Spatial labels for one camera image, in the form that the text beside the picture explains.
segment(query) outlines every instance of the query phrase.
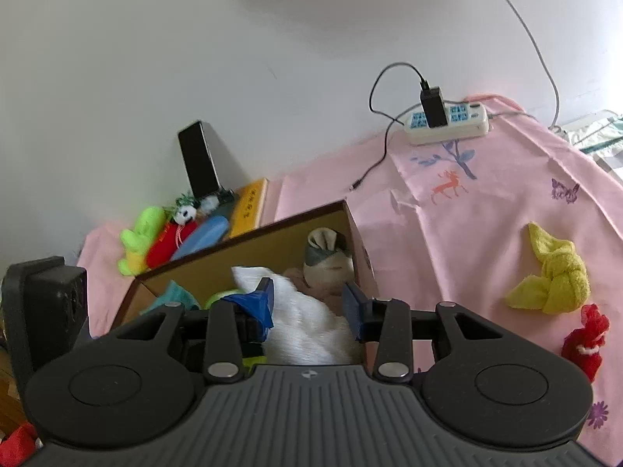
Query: blue plush object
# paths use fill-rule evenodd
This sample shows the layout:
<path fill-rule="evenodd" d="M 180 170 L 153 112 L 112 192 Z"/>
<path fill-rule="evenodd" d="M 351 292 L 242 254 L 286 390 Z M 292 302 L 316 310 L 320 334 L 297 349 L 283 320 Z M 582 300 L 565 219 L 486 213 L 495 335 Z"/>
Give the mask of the blue plush object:
<path fill-rule="evenodd" d="M 147 313 L 148 311 L 169 302 L 179 302 L 187 311 L 196 311 L 201 308 L 199 302 L 197 302 L 194 296 L 192 296 L 175 281 L 170 281 L 169 286 L 166 287 L 166 291 L 155 299 L 152 304 L 141 314 Z"/>
<path fill-rule="evenodd" d="M 247 314 L 258 320 L 262 328 L 259 340 L 260 342 L 266 340 L 269 329 L 273 327 L 272 310 L 274 293 L 272 281 L 265 291 L 255 290 L 245 294 L 235 293 L 234 295 L 227 295 L 221 300 L 238 304 Z"/>
<path fill-rule="evenodd" d="M 178 247 L 171 261 L 178 260 L 182 256 L 191 255 L 202 249 L 214 246 L 229 230 L 229 221 L 223 216 L 212 216 L 201 223 L 197 229 L 188 236 L 184 243 Z"/>

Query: yellow cloth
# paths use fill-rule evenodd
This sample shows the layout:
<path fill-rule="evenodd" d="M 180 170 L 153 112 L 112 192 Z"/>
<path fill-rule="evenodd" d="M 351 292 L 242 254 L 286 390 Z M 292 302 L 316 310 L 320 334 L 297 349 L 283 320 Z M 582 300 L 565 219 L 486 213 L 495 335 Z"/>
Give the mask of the yellow cloth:
<path fill-rule="evenodd" d="M 570 240 L 558 240 L 529 223 L 532 250 L 543 263 L 541 276 L 528 276 L 505 298 L 515 309 L 540 309 L 546 314 L 570 313 L 591 294 L 586 266 Z"/>

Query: red cloth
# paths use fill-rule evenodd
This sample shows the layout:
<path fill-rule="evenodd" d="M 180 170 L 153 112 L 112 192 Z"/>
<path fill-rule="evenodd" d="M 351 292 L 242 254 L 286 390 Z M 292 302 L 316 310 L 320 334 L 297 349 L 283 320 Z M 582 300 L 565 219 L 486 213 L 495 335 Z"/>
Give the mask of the red cloth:
<path fill-rule="evenodd" d="M 581 368 L 592 383 L 603 361 L 599 348 L 605 345 L 610 321 L 599 313 L 597 305 L 583 305 L 582 325 L 584 328 L 576 328 L 567 335 L 561 356 Z"/>
<path fill-rule="evenodd" d="M 0 443 L 0 465 L 18 467 L 37 450 L 35 427 L 26 422 L 19 426 L 11 436 Z"/>
<path fill-rule="evenodd" d="M 164 231 L 155 241 L 147 253 L 147 266 L 149 268 L 156 268 L 164 263 L 168 262 L 173 253 L 181 246 L 178 240 L 178 228 L 180 228 L 180 240 L 185 241 L 192 232 L 197 228 L 197 221 L 190 221 L 184 226 L 180 226 L 177 223 L 168 222 L 164 227 Z"/>

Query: white power strip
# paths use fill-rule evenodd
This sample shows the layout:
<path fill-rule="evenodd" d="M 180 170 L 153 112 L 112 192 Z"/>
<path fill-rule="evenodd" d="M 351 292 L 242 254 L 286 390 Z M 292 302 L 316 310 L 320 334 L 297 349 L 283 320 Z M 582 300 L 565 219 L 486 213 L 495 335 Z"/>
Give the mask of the white power strip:
<path fill-rule="evenodd" d="M 445 108 L 447 126 L 430 128 L 423 112 L 411 112 L 404 121 L 404 130 L 412 144 L 432 144 L 446 140 L 483 137 L 489 132 L 485 106 L 478 103 L 449 105 Z"/>

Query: cardboard box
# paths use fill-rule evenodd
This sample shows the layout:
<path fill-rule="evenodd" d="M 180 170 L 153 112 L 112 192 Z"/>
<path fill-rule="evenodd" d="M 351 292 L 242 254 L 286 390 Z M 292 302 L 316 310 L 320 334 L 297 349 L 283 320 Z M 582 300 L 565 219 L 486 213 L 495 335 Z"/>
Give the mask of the cardboard box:
<path fill-rule="evenodd" d="M 346 236 L 353 253 L 355 281 L 368 296 L 378 296 L 363 241 L 347 203 L 341 201 L 258 228 L 140 274 L 124 297 L 113 328 L 135 319 L 164 293 L 170 280 L 192 293 L 203 305 L 214 293 L 236 287 L 231 272 L 233 266 L 262 266 L 277 274 L 288 268 L 303 268 L 307 234 L 323 226 Z"/>

